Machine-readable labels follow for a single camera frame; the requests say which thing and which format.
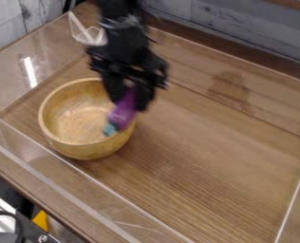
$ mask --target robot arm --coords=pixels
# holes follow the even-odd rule
[[[168,82],[168,62],[150,50],[148,27],[138,0],[98,0],[108,43],[90,47],[90,68],[100,72],[112,100],[126,94],[126,80],[137,86],[137,110],[145,111],[157,87]]]

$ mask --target yellow bowl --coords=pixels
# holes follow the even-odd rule
[[[79,160],[101,159],[128,142],[136,121],[114,136],[104,135],[114,104],[100,79],[82,79],[57,88],[46,97],[38,122],[54,149]]]

